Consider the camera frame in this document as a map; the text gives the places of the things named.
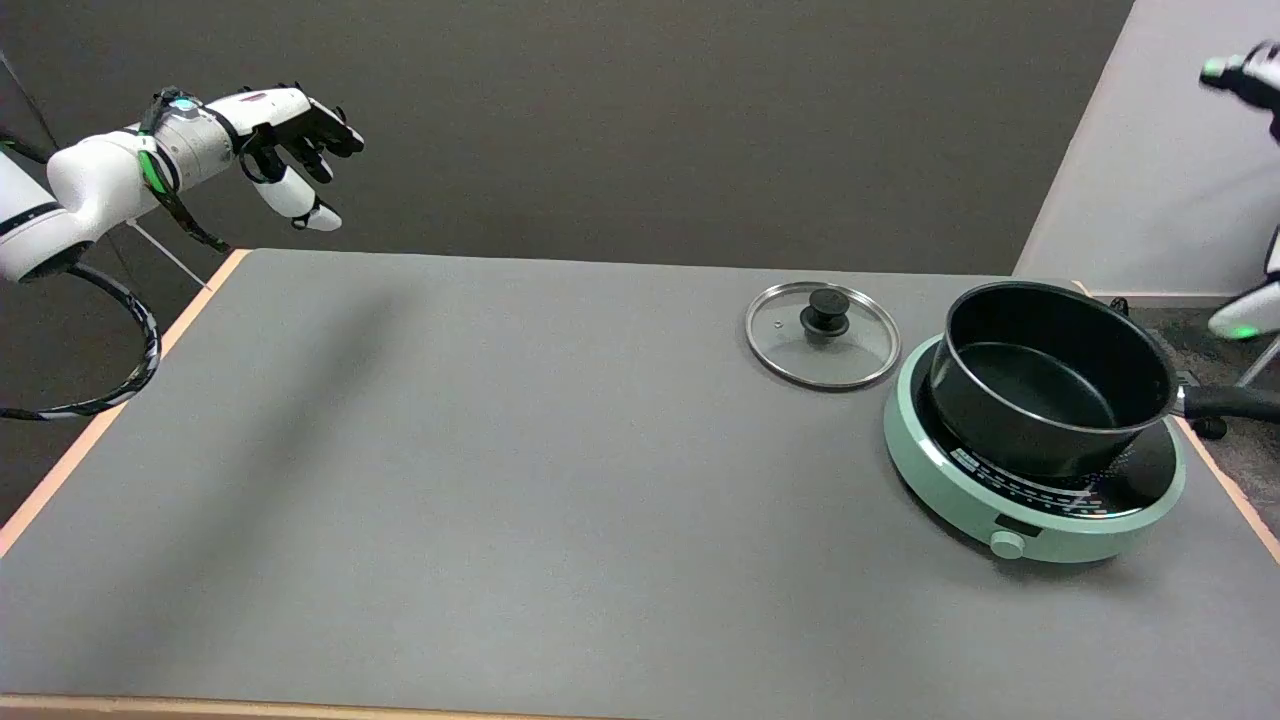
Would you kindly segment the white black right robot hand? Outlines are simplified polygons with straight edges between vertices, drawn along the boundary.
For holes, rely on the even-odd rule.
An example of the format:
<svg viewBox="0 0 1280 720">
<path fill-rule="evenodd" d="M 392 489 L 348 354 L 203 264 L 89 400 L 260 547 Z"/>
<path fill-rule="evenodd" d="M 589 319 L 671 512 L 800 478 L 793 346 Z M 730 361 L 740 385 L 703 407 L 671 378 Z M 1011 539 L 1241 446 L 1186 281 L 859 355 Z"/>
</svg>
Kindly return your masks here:
<svg viewBox="0 0 1280 720">
<path fill-rule="evenodd" d="M 1279 42 L 1265 40 L 1244 55 L 1213 56 L 1204 61 L 1202 87 L 1234 94 L 1249 108 L 1271 115 L 1270 136 L 1279 143 Z"/>
</svg>

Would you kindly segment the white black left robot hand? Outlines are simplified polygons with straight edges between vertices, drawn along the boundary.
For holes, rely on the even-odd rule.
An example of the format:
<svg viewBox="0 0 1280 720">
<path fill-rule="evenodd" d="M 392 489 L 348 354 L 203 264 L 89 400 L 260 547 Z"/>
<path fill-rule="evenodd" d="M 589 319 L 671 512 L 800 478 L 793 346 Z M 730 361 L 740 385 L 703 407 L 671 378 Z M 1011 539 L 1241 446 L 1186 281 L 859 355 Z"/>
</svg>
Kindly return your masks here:
<svg viewBox="0 0 1280 720">
<path fill-rule="evenodd" d="M 297 231 L 342 228 L 339 213 L 314 187 L 333 182 L 329 156 L 365 150 L 364 136 L 342 109 L 325 106 L 296 85 L 279 85 L 233 96 L 229 111 L 244 132 L 237 161 L 259 197 Z"/>
</svg>

